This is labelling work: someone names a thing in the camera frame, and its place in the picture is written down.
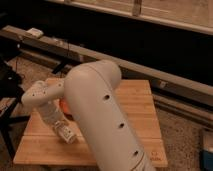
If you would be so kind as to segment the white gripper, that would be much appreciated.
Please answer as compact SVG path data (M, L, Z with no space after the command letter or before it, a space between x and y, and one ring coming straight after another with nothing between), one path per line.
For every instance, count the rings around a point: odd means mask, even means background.
M42 121L49 127L67 124L61 109L53 101L42 104L37 108L37 111L39 112Z

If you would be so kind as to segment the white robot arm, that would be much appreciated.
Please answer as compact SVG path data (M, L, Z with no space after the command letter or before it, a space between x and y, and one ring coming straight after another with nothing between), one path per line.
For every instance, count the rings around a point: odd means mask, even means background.
M63 116L54 101L63 97L101 171L156 171L116 98L120 82L119 66L99 60L74 67L51 86L35 82L21 101L54 126Z

